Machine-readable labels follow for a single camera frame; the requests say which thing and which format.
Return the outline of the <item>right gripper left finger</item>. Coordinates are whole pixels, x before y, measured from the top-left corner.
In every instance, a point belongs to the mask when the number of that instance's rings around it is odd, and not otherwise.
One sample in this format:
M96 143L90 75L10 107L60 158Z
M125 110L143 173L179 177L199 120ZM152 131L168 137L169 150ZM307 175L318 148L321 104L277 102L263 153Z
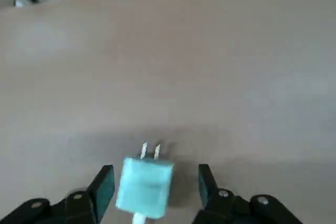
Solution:
M104 165L87 188L72 191L54 205L46 198L30 199L1 223L100 223L114 190L113 165Z

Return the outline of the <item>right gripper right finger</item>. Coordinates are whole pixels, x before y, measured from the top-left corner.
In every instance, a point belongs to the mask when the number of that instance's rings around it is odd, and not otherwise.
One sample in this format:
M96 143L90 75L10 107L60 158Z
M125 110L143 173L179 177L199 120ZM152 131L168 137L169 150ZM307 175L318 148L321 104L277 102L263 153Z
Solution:
M245 200L226 188L218 187L207 164L198 166L198 188L202 209L193 220L195 224L301 223L271 195L254 195L250 200Z

